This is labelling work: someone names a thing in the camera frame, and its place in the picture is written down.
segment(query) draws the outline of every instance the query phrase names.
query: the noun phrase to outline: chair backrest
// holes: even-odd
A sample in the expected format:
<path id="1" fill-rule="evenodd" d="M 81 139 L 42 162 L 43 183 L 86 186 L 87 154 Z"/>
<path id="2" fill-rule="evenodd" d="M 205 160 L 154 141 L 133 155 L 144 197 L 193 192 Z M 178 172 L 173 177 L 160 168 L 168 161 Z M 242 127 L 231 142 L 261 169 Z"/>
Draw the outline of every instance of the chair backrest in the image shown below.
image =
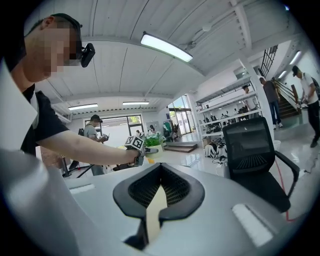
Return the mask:
<path id="1" fill-rule="evenodd" d="M 236 122 L 222 129 L 231 179 L 235 175 L 268 172 L 275 149 L 264 117 Z"/>

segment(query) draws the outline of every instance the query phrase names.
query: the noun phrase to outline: ceiling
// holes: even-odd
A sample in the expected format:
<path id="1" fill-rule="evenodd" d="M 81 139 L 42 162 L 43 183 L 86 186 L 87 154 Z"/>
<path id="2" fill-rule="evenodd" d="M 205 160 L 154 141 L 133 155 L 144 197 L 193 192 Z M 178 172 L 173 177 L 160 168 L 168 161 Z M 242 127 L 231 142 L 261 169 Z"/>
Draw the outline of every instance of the ceiling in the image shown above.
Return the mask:
<path id="1" fill-rule="evenodd" d="M 277 44 L 269 43 L 273 36 L 295 32 L 289 13 L 271 0 L 50 0 L 29 17 L 25 32 L 54 13 L 78 20 L 83 45 L 93 43 L 96 51 L 87 68 L 65 67 L 36 84 L 64 115 L 71 113 L 70 106 L 98 103 L 95 109 L 73 111 L 75 116 L 122 109 L 125 101 L 146 100 L 148 108 L 163 107 L 184 89 L 212 77 L 237 51 L 250 57 Z M 211 29 L 203 31 L 204 25 Z M 196 42 L 189 50 L 193 60 L 185 63 L 141 46 L 144 31 L 180 48 Z"/>

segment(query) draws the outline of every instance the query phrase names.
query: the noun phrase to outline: mesh backrest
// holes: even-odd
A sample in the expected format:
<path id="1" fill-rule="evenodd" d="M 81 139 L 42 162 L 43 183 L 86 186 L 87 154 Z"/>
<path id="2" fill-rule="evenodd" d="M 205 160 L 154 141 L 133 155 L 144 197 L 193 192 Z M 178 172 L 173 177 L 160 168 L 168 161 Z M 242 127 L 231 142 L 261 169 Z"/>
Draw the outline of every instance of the mesh backrest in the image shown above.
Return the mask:
<path id="1" fill-rule="evenodd" d="M 180 202 L 190 191 L 190 184 L 185 179 L 164 168 L 161 171 L 161 185 L 168 207 Z"/>
<path id="2" fill-rule="evenodd" d="M 129 195 L 139 204 L 147 208 L 160 187 L 160 172 L 151 171 L 147 175 L 132 183 Z"/>
<path id="3" fill-rule="evenodd" d="M 264 117 L 240 121 L 223 128 L 230 176 L 267 172 L 275 161 L 275 150 Z"/>

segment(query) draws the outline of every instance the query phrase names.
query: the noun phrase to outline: office chair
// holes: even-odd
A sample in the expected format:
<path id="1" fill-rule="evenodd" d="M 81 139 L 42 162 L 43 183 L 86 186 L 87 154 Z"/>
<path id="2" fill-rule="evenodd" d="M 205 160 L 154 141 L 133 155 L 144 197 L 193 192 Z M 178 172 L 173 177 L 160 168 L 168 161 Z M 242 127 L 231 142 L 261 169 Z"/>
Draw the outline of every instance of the office chair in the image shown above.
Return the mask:
<path id="1" fill-rule="evenodd" d="M 269 127 L 264 117 L 240 121 L 222 129 L 227 166 L 224 176 L 275 206 L 281 213 L 290 208 L 289 198 L 298 181 L 299 167 L 274 149 Z M 288 195 L 269 172 L 276 156 L 290 167 L 293 183 Z"/>

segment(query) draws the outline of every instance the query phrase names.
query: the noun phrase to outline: pillar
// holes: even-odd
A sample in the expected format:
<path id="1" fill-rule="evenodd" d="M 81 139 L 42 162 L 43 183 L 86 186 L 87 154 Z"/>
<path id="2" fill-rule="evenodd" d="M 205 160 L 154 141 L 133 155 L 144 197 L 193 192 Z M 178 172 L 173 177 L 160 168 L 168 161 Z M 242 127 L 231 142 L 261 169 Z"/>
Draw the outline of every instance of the pillar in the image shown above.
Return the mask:
<path id="1" fill-rule="evenodd" d="M 275 138 L 274 126 L 273 126 L 272 116 L 271 116 L 271 112 L 270 112 L 268 99 L 265 94 L 265 90 L 264 90 L 262 84 L 260 83 L 259 77 L 256 74 L 254 68 L 252 67 L 252 65 L 248 61 L 248 58 L 242 52 L 238 52 L 238 57 L 239 57 L 241 65 L 246 69 L 246 71 L 251 76 L 251 82 L 257 92 L 263 116 L 265 117 L 265 119 L 267 121 L 269 130 L 270 130 L 270 134 L 271 134 L 271 138 L 272 138 L 272 140 L 274 140 L 274 138 Z"/>

